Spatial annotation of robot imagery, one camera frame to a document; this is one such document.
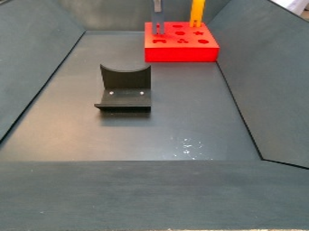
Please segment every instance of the black holder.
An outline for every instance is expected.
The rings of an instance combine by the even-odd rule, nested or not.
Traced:
[[[117,71],[101,65],[105,93],[101,110],[152,110],[152,66],[134,71]]]

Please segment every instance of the gray panel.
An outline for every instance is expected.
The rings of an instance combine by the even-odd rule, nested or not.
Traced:
[[[118,115],[93,106],[101,64],[149,66],[144,33],[86,33],[3,143],[2,161],[260,160],[216,63],[153,63],[152,114]]]
[[[309,229],[308,179],[271,162],[0,163],[0,227]]]
[[[210,28],[265,159],[309,167],[308,22],[265,0],[233,0]]]
[[[69,55],[83,29],[50,0],[0,5],[0,139]]]
[[[150,0],[58,0],[87,30],[144,31],[152,21]],[[208,0],[204,19],[209,22],[229,0]],[[192,1],[166,0],[166,21],[190,20]]]
[[[206,10],[204,12],[204,21],[210,23],[220,11],[231,0],[206,0]]]

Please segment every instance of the red pegboard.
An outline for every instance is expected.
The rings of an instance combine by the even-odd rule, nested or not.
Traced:
[[[153,23],[145,24],[145,61],[217,61],[220,47],[206,25],[166,22],[166,33],[153,34]]]

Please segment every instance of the yellow peg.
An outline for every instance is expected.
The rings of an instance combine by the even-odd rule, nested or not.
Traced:
[[[206,0],[192,0],[190,27],[201,27]]]

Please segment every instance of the bin floor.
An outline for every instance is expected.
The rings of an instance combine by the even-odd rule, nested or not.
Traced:
[[[0,161],[260,161],[217,64],[152,63],[153,111],[103,113],[101,64],[134,70],[142,32],[87,32],[2,143]]]

